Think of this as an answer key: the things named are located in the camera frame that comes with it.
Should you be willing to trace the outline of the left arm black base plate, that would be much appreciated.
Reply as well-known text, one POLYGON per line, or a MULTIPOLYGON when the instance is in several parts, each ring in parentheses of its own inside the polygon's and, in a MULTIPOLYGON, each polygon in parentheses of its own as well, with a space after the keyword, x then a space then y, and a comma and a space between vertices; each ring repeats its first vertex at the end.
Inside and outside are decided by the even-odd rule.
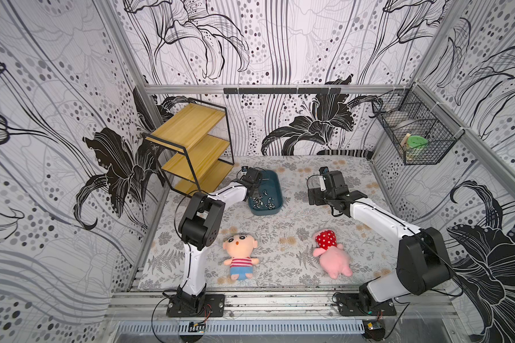
POLYGON ((167 306, 167 316, 173 318, 216 318, 222 317, 225 309, 224 294, 189 296, 176 294, 167 306))

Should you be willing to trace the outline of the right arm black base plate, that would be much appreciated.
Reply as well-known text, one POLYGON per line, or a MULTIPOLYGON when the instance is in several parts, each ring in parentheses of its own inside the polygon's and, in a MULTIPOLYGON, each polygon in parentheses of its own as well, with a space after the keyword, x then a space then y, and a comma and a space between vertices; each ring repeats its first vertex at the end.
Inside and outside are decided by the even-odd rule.
POLYGON ((396 308, 391 300, 376 302, 368 298, 366 294, 340 293, 333 295, 333 303, 338 309, 340 316, 395 316, 396 308))

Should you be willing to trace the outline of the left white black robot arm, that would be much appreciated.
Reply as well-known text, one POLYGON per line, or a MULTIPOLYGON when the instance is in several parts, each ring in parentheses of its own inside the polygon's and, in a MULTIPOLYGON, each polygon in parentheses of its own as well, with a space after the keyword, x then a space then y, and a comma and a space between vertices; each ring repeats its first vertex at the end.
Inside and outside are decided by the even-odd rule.
POLYGON ((207 250, 219 234, 224 211, 233 204, 247 201, 262 180, 262 171, 250 167, 242 177, 216 192, 208 194, 198 191, 191 196, 177 225, 185 249, 184 274, 180 282, 183 293, 196 297, 205 291, 207 250))

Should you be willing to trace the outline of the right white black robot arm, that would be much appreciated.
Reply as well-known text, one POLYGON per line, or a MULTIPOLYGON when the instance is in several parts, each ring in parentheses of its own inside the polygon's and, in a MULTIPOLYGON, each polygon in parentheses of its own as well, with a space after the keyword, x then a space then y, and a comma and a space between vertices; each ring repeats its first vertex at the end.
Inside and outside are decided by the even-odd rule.
POLYGON ((361 308, 407 294, 420 295, 456 276, 439 230, 423 229, 382 209, 367 195, 350 191, 340 171, 321 167, 320 187, 308 188, 310 205, 330 207, 334 217, 346 216, 380 234, 398 249, 396 271, 359 287, 361 308))

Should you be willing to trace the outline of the teal plastic storage box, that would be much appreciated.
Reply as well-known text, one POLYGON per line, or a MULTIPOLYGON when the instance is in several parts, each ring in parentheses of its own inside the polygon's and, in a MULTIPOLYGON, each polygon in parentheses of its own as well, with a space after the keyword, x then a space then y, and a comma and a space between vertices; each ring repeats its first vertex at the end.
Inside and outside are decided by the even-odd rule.
POLYGON ((283 207, 283 195, 278 175, 273 170, 262 170, 262 180, 258 189, 248 200, 250 211, 256 216, 279 213, 283 207))

